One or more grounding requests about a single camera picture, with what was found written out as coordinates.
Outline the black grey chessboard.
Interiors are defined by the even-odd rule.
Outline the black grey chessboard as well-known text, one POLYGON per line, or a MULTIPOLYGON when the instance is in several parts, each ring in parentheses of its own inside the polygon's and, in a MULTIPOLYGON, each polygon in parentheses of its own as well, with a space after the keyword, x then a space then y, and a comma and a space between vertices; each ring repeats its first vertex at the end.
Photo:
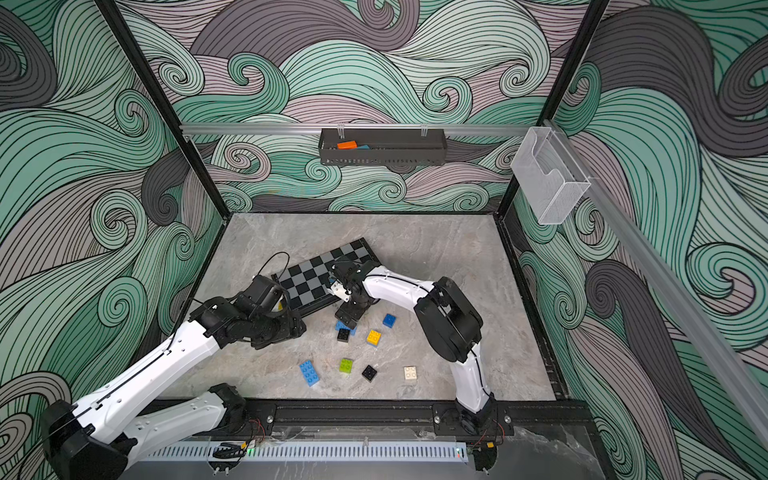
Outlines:
POLYGON ((334 281, 331 264, 342 258, 359 263, 378 261, 366 239, 359 238, 289 266, 280 276, 273 274, 272 279, 287 290, 290 309, 301 317, 307 317, 338 301, 329 292, 334 281))

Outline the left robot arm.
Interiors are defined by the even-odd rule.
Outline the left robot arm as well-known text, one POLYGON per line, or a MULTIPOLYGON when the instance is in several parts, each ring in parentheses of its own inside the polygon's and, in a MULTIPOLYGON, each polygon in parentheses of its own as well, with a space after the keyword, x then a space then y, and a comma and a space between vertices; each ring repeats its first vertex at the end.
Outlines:
POLYGON ((79 400, 58 400, 41 417, 45 459, 59 479, 117 479, 149 454, 197 433, 253 435, 246 400, 227 383, 184 403, 144 414, 170 385, 225 347, 255 350, 306 331, 290 296, 257 275, 232 297, 202 302, 155 349, 79 400))

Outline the lime green square brick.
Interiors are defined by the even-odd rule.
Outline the lime green square brick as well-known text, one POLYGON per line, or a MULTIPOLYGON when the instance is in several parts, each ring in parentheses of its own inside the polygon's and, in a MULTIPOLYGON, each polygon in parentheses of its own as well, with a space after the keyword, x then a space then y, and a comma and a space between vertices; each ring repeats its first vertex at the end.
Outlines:
POLYGON ((339 371, 343 374, 351 374, 354 366, 354 361, 348 358, 342 358, 339 362, 339 371))

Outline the yellow square brick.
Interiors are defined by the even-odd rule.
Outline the yellow square brick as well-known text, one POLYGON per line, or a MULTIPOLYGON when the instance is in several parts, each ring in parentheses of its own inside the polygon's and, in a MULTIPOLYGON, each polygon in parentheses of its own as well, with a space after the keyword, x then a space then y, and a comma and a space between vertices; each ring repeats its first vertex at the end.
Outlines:
POLYGON ((382 338, 382 333, 378 330, 372 329, 369 331, 366 337, 366 342, 371 346, 378 347, 380 344, 381 338, 382 338))

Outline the aluminium rail right wall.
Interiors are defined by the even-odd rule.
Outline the aluminium rail right wall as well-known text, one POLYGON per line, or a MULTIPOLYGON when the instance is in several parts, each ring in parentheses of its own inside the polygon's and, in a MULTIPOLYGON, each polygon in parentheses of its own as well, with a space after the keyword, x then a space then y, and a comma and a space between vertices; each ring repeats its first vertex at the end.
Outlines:
POLYGON ((605 183, 580 157, 567 135, 554 121, 545 120, 559 137, 567 157, 590 181, 589 197, 608 226, 645 274, 648 285, 667 307, 680 330, 698 351, 713 375, 748 422, 756 437, 767 444, 767 393, 705 311, 689 294, 640 229, 617 206, 605 183))

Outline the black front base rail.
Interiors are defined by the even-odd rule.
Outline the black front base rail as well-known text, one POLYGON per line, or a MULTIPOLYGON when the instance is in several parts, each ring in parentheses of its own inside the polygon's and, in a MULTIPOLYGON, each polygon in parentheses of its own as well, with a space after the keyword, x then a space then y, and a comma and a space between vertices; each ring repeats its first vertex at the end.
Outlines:
POLYGON ((458 404, 448 400, 248 399, 247 413, 275 435, 291 427, 411 427, 438 436, 474 438, 519 428, 582 428, 597 435, 593 415, 582 401, 501 401, 489 404, 487 419, 477 434, 462 425, 458 404))

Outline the orange block in tray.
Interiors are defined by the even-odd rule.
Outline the orange block in tray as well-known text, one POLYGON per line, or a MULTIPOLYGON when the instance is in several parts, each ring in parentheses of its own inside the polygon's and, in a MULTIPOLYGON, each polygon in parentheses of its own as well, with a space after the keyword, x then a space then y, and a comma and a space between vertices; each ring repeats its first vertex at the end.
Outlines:
POLYGON ((339 150, 353 150, 358 148, 358 144, 356 141, 341 142, 337 144, 336 148, 339 150))

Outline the black square brick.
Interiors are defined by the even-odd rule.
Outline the black square brick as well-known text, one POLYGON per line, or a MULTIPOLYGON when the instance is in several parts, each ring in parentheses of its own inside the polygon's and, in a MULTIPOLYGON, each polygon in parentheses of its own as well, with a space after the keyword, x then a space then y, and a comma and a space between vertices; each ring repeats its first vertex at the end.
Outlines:
POLYGON ((366 379, 368 382, 372 382, 374 378, 377 376, 378 371, 371 365, 367 365, 361 375, 364 379, 366 379))
POLYGON ((346 328, 341 328, 337 333, 337 340, 342 343, 348 343, 351 336, 351 331, 346 328))

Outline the clear plastic wall bin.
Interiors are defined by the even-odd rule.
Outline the clear plastic wall bin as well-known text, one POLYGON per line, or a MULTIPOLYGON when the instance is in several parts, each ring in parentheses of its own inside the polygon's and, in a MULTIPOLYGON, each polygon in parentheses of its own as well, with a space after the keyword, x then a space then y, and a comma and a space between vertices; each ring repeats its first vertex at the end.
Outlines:
POLYGON ((540 225, 562 224, 591 186, 568 137, 553 127, 531 127, 511 169, 540 225))

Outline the light blue long brick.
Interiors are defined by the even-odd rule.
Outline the light blue long brick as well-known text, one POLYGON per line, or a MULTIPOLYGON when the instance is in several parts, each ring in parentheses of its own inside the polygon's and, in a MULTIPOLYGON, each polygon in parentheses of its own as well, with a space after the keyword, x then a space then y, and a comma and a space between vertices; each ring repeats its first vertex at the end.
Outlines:
POLYGON ((335 325, 335 329, 336 329, 336 330, 340 330, 340 329, 346 329, 346 330, 349 330, 349 331, 350 331, 350 334, 351 334, 352 336, 354 336, 354 335, 356 334, 356 331, 357 331, 357 328, 351 328, 351 327, 348 327, 348 326, 344 325, 344 324, 343 324, 341 321, 337 321, 337 322, 336 322, 336 325, 335 325))
POLYGON ((320 380, 319 374, 317 373, 311 360, 306 360, 302 362, 299 365, 299 369, 304 381, 307 383, 309 387, 312 387, 319 382, 320 380))

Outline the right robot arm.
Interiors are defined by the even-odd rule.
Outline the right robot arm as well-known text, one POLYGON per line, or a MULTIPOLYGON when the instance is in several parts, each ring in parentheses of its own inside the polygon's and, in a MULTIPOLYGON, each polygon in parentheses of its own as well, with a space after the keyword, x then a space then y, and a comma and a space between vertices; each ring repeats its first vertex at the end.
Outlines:
POLYGON ((431 348, 450 364, 462 421, 475 430, 488 421, 495 398, 482 370, 483 320, 452 279, 417 280, 374 260, 346 258, 333 262, 330 272, 330 293, 342 301, 336 317, 346 328, 356 328, 378 301, 413 311, 431 348))

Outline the aluminium rail back wall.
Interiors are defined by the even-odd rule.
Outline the aluminium rail back wall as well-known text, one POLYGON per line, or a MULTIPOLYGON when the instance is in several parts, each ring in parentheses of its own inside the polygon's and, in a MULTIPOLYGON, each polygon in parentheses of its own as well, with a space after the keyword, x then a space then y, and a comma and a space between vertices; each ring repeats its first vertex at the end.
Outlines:
POLYGON ((324 129, 335 130, 341 137, 347 130, 442 130, 447 136, 503 137, 524 136, 530 125, 494 124, 377 124, 377 123, 182 123, 185 136, 201 135, 320 135, 324 129))

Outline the aluminium rail wall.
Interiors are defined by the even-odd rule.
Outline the aluminium rail wall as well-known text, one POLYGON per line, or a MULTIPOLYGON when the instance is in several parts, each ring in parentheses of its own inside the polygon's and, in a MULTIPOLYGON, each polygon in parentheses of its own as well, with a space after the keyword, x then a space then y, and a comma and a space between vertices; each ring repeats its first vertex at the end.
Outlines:
POLYGON ((335 130, 341 137, 347 130, 442 130, 447 136, 503 137, 524 136, 530 125, 494 124, 377 124, 377 123, 182 123, 185 136, 201 135, 320 135, 324 129, 335 130))
POLYGON ((590 181, 589 197, 608 226, 645 274, 648 285, 667 307, 680 330, 698 351, 713 375, 748 422, 756 437, 767 444, 767 393, 705 311, 689 294, 640 229, 617 206, 605 183, 580 157, 567 135, 554 121, 545 120, 559 137, 567 157, 590 181))

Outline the black wall tray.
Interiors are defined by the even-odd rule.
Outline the black wall tray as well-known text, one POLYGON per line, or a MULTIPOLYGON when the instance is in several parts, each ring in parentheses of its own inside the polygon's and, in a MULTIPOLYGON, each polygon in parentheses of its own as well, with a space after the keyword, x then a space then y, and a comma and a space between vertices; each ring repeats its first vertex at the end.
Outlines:
POLYGON ((329 166, 442 165, 447 157, 447 139, 442 130, 347 130, 341 137, 335 130, 324 129, 318 150, 321 162, 329 166), (347 141, 356 141, 358 148, 336 148, 347 141))

